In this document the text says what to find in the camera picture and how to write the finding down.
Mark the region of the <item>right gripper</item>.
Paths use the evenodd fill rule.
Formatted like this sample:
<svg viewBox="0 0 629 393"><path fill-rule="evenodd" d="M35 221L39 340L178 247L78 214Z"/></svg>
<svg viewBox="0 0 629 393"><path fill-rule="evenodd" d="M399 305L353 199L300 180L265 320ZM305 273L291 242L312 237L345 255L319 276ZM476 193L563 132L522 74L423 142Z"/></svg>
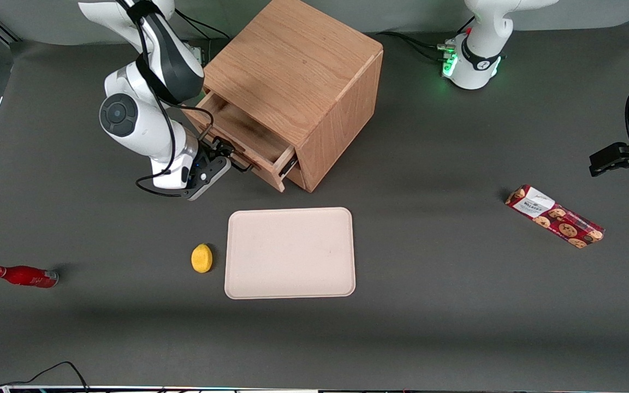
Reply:
<svg viewBox="0 0 629 393"><path fill-rule="evenodd" d="M208 146L214 152L214 159L226 166L232 166L234 145L221 138L214 138ZM183 187L202 187L212 181L215 172L208 151L195 136L186 134L185 146L181 152L181 181Z"/></svg>

